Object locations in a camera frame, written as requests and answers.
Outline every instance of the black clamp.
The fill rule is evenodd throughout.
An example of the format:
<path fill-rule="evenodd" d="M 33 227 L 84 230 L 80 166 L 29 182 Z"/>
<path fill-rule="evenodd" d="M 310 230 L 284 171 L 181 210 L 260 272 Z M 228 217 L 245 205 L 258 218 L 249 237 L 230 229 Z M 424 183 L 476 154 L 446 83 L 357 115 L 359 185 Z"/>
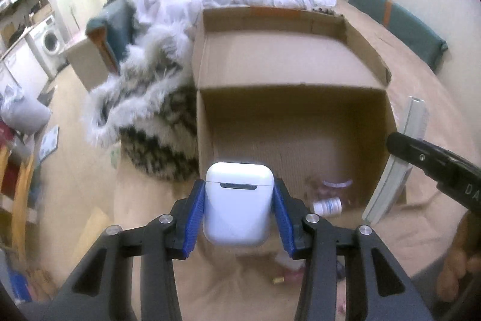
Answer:
<path fill-rule="evenodd" d="M 148 321 L 180 321 L 173 259 L 192 251 L 204 212 L 205 183 L 145 227 L 110 226 L 74 269 L 44 321 L 134 321 L 132 257 L 141 256 L 141 310 Z M 306 259 L 296 321 L 333 321 L 337 255 L 345 256 L 347 320 L 432 320 L 409 277 L 369 226 L 332 226 L 275 180 L 273 210 L 284 249 Z"/>
<path fill-rule="evenodd" d="M 422 139 L 399 132 L 388 136 L 389 153 L 419 167 L 437 188 L 481 217 L 481 169 L 471 162 Z"/>

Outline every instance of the red object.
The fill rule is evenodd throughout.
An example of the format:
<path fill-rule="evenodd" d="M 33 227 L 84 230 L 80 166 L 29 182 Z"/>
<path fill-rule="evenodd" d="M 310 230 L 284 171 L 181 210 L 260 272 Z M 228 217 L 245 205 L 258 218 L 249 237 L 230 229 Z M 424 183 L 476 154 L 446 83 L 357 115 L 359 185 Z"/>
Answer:
<path fill-rule="evenodd" d="M 3 147 L 7 141 L 11 142 L 14 139 L 14 133 L 10 127 L 0 120 L 0 147 Z"/>
<path fill-rule="evenodd" d="M 7 142 L 12 142 L 14 139 L 14 133 L 11 131 L 9 126 L 0 120 L 0 148 L 3 147 Z M 10 197 L 11 199 L 15 196 L 15 187 L 17 185 L 18 172 L 20 167 L 12 162 L 8 162 L 3 175 L 2 190 L 1 192 Z"/>
<path fill-rule="evenodd" d="M 15 197 L 15 187 L 17 185 L 18 172 L 20 167 L 14 163 L 8 162 L 5 174 L 3 175 L 2 194 L 13 200 Z"/>

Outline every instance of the washing machine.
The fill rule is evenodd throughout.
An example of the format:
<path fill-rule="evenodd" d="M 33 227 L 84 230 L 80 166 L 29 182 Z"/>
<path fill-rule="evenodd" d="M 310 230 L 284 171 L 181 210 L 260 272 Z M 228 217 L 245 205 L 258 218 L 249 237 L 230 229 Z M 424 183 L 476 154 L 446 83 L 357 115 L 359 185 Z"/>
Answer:
<path fill-rule="evenodd" d="M 48 16 L 35 26 L 28 34 L 27 42 L 49 78 L 54 79 L 67 64 L 62 55 L 65 41 L 55 23 L 55 17 Z"/>

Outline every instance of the open cardboard box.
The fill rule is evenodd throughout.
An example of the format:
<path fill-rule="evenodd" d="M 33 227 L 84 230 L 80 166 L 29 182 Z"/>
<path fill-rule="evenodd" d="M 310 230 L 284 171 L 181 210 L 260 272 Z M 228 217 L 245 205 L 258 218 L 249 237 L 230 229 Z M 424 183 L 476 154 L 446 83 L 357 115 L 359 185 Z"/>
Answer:
<path fill-rule="evenodd" d="M 352 179 L 360 217 L 396 126 L 386 95 L 390 72 L 343 16 L 205 10 L 192 65 L 203 178 L 214 162 L 259 162 L 305 202 L 313 175 Z"/>

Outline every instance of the bedding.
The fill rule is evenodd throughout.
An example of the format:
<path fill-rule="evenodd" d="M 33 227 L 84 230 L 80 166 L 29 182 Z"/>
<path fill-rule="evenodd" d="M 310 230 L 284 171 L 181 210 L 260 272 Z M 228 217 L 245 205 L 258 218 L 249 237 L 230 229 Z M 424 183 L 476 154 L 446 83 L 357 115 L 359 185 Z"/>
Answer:
<path fill-rule="evenodd" d="M 233 5 L 332 12 L 336 5 L 336 0 L 126 1 L 135 10 L 134 44 L 127 47 L 120 75 L 91 91 L 87 138 L 104 147 L 122 138 L 136 167 L 177 181 L 197 176 L 191 56 L 200 12 Z"/>

